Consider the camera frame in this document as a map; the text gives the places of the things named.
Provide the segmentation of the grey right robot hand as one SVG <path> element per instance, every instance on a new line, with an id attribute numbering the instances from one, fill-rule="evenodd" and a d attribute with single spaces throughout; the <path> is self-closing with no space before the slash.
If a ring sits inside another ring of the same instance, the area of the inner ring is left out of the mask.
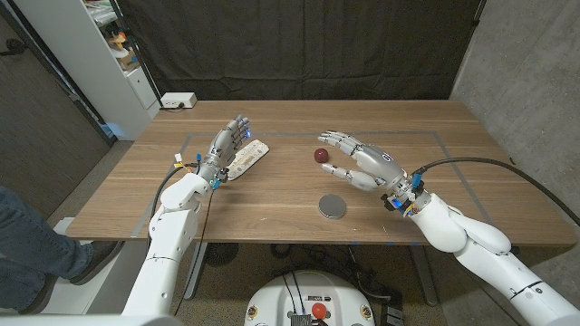
<path id="1" fill-rule="evenodd" d="M 412 177 L 383 149 L 333 130 L 323 132 L 318 139 L 354 159 L 361 169 L 351 170 L 323 163 L 322 170 L 366 192 L 384 188 L 381 200 L 387 210 L 412 216 L 430 203 L 431 196 L 422 188 L 421 181 L 413 182 Z"/>

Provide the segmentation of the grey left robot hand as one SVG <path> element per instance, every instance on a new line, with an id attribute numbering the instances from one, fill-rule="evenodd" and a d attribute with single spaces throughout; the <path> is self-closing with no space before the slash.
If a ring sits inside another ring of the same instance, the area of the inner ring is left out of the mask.
<path id="1" fill-rule="evenodd" d="M 198 174 L 207 182 L 234 160 L 243 142 L 249 138 L 249 124 L 248 117 L 238 114 L 210 142 L 208 153 L 198 170 Z"/>

